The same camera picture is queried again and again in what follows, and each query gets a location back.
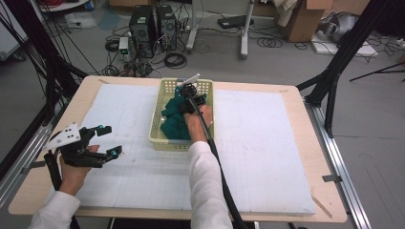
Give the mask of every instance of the person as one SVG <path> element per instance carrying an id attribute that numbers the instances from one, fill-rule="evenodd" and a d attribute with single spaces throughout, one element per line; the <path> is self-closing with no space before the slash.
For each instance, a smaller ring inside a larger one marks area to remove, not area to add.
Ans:
<path id="1" fill-rule="evenodd" d="M 212 123 L 212 110 L 207 105 L 200 107 L 206 124 Z M 224 200 L 220 166 L 212 155 L 197 113 L 185 114 L 185 122 L 191 136 L 187 157 L 189 159 L 190 201 L 192 208 L 191 228 L 231 229 L 232 223 Z M 99 146 L 91 146 L 96 152 Z M 66 229 L 80 205 L 75 197 L 84 184 L 91 168 L 73 167 L 60 158 L 62 184 L 48 203 L 32 217 L 30 229 Z"/>

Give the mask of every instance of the computer tower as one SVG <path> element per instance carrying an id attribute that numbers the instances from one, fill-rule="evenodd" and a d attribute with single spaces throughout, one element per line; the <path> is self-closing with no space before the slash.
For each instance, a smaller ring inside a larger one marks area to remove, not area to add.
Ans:
<path id="1" fill-rule="evenodd" d="M 156 6 L 158 38 L 161 49 L 174 51 L 177 48 L 176 16 L 170 6 Z"/>
<path id="2" fill-rule="evenodd" d="M 136 57 L 152 58 L 157 41 L 153 8 L 149 5 L 136 5 L 129 22 L 134 41 Z"/>

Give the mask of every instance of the plastic bag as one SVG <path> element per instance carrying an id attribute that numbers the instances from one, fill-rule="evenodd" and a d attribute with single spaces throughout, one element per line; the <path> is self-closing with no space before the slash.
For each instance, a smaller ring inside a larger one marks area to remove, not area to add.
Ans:
<path id="1" fill-rule="evenodd" d="M 89 29 L 96 25 L 95 19 L 89 12 L 73 12 L 65 15 L 69 28 Z"/>

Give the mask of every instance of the wooden tabletop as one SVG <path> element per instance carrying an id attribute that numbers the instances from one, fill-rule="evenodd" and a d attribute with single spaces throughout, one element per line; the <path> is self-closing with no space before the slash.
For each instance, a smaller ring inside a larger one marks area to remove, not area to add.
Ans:
<path id="1" fill-rule="evenodd" d="M 98 89 L 103 84 L 124 84 L 140 86 L 158 86 L 159 79 L 124 78 L 110 76 L 88 76 L 77 90 L 69 107 L 56 125 L 54 132 L 63 130 L 75 120 L 78 125 L 84 119 L 96 98 Z M 309 120 L 309 115 L 298 90 L 293 86 L 245 84 L 215 82 L 215 90 L 252 91 L 280 94 L 285 102 L 289 122 L 296 140 L 308 183 L 315 205 L 316 213 L 310 216 L 286 216 L 263 213 L 242 213 L 244 220 L 256 221 L 314 221 L 344 222 L 347 220 L 346 210 L 337 192 L 334 182 L 325 182 L 322 176 L 330 175 L 320 143 Z M 42 152 L 38 161 L 43 160 L 46 152 Z M 46 167 L 31 169 L 21 185 L 9 212 L 15 215 L 32 215 L 46 201 L 52 187 Z M 190 219 L 190 211 L 145 210 L 131 208 L 80 207 L 77 216 L 108 217 L 108 218 L 140 218 L 140 219 Z"/>

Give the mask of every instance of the basket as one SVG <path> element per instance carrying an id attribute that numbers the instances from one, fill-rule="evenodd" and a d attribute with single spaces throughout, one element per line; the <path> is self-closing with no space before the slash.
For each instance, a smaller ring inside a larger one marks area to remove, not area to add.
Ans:
<path id="1" fill-rule="evenodd" d="M 168 139 L 161 131 L 160 124 L 165 121 L 161 111 L 165 109 L 167 102 L 174 97 L 176 87 L 184 79 L 163 78 L 160 82 L 158 97 L 156 99 L 155 109 L 152 116 L 151 127 L 149 130 L 149 139 L 157 151 L 187 151 L 191 145 L 190 140 Z M 214 90 L 211 80 L 199 79 L 194 84 L 197 88 L 197 94 L 206 94 L 206 104 L 212 107 L 214 114 Z M 209 127 L 209 132 L 214 137 L 214 125 Z"/>

